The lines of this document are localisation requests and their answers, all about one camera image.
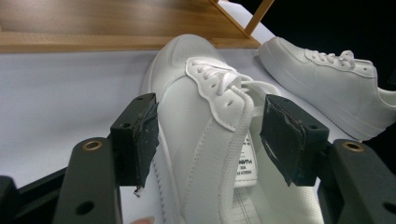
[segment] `metal screw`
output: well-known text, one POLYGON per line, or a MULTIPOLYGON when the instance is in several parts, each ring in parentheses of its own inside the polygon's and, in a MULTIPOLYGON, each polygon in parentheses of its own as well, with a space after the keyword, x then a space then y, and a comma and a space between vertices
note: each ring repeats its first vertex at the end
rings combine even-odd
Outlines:
POLYGON ((93 140, 93 141, 86 142, 82 146, 82 149, 84 149, 86 151, 94 151, 94 150, 98 149, 101 146, 102 146, 102 142, 101 141, 93 140))
POLYGON ((354 152, 363 152, 364 151, 364 148, 362 146, 360 146, 356 143, 353 143, 353 142, 345 142, 343 144, 343 147, 346 149, 349 149, 351 151, 354 151, 354 152))

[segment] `shoe sole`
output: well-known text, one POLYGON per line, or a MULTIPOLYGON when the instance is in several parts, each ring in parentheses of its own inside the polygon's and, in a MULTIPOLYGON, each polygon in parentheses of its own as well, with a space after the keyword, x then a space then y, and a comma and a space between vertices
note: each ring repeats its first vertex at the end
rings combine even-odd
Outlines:
MULTIPOLYGON (((151 83, 151 70, 152 66, 156 63, 156 56, 151 63, 148 72, 146 73, 143 84, 140 90, 141 94, 152 92, 151 83)), ((163 128, 160 121, 159 125, 159 146, 157 147, 156 155, 153 158, 154 171, 157 176, 157 182, 160 187, 161 206, 163 210, 163 223, 169 224, 184 224, 184 218, 180 216, 180 200, 178 199, 176 180, 173 173, 173 166, 170 159, 170 153, 166 144, 166 139, 163 134, 163 128)))
POLYGON ((281 67, 271 53, 271 50, 268 48, 267 43, 264 43, 261 48, 264 49, 260 50, 260 58, 262 60, 262 64, 270 75, 286 90, 292 92, 319 110, 345 133, 359 140, 369 140, 384 131, 355 117, 325 95, 305 86, 304 83, 296 79, 289 71, 281 67), (304 89, 304 94, 297 94, 297 92, 299 92, 298 89, 300 88, 304 89), (321 108, 329 107, 329 105, 332 106, 332 110, 330 112, 325 113, 321 110, 321 108))

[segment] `wooden board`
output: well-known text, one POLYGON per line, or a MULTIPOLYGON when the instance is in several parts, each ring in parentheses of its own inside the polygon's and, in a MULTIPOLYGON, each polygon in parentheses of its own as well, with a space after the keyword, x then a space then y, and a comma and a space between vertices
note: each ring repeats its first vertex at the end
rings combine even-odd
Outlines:
POLYGON ((160 49, 182 34, 260 45, 212 0, 0 0, 0 52, 160 49))

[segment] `white sneaker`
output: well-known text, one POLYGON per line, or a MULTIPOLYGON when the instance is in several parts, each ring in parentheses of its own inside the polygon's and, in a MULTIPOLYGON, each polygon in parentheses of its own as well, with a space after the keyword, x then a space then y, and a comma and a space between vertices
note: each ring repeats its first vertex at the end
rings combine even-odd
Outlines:
POLYGON ((153 163, 164 223, 323 222, 313 189, 287 187, 262 146, 264 97, 276 87, 182 35, 159 52, 141 92, 160 102, 153 163))
POLYGON ((396 121, 396 91, 379 89, 373 64, 350 50, 334 56, 274 37, 259 54, 279 84, 356 139, 369 140, 396 121))

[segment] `shoe tongue label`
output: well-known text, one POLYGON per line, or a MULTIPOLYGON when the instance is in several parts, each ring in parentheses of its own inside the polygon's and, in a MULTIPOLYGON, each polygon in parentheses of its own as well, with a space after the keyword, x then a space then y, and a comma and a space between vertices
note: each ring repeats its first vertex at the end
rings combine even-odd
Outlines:
POLYGON ((257 160, 250 133, 245 137, 236 171, 235 188, 254 186, 257 183, 257 160))

